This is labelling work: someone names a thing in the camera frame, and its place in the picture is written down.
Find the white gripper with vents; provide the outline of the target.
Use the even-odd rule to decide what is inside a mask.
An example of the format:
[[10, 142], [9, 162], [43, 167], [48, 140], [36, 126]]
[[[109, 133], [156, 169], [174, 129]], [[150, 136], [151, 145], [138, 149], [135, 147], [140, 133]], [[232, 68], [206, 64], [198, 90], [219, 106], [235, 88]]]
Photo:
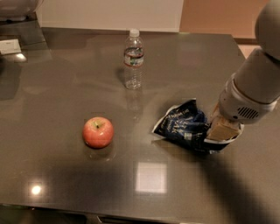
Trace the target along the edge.
[[236, 86], [235, 74], [233, 74], [220, 93], [218, 104], [210, 116], [211, 126], [206, 138], [226, 141], [236, 137], [241, 133], [240, 123], [256, 123], [272, 112], [276, 105], [276, 101], [262, 103], [249, 99]]

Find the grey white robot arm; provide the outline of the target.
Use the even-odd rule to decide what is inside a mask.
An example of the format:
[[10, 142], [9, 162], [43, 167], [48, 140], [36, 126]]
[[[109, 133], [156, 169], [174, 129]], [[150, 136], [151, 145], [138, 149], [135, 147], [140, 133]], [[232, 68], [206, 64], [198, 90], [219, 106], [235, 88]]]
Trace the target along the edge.
[[227, 141], [256, 123], [280, 97], [280, 0], [269, 0], [255, 23], [258, 47], [232, 74], [220, 93], [206, 137]]

